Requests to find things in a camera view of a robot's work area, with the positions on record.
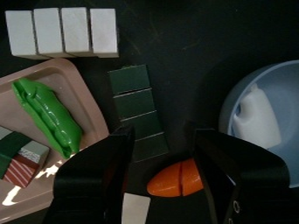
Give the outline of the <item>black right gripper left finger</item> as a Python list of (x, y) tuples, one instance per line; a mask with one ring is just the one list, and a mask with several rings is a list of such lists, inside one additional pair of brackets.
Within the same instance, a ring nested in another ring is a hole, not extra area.
[(135, 128), (115, 130), (60, 167), (42, 224), (120, 224)]

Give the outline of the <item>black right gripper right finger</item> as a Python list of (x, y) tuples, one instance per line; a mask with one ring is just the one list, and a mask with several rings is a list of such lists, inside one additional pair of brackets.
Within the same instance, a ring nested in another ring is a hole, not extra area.
[(213, 224), (299, 224), (299, 192), (279, 156), (213, 129), (195, 132), (194, 156)]

